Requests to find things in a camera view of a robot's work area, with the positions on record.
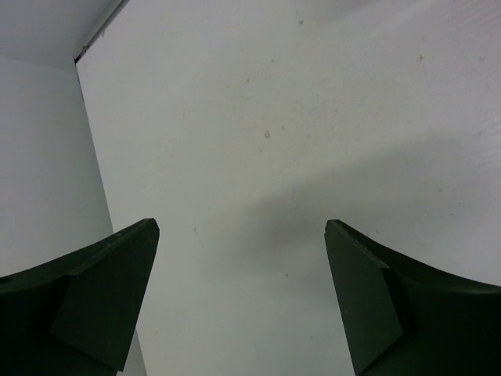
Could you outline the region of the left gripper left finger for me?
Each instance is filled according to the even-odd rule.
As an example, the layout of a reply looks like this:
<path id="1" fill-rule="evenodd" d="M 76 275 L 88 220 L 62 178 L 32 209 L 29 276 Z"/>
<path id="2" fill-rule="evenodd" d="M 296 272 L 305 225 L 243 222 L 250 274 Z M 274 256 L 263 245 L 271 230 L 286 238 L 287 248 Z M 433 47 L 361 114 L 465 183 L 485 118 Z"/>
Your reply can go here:
<path id="1" fill-rule="evenodd" d="M 85 248 L 1 278 L 3 375 L 124 370 L 160 229 L 142 219 Z"/>

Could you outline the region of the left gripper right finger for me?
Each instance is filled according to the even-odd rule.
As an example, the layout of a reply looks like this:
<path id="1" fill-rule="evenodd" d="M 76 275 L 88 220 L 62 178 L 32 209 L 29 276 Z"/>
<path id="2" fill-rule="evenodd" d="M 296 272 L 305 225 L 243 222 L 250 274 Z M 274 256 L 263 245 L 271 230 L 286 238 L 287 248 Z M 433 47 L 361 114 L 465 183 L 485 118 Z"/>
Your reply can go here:
<path id="1" fill-rule="evenodd" d="M 500 289 L 330 220 L 326 253 L 357 375 L 497 375 Z"/>

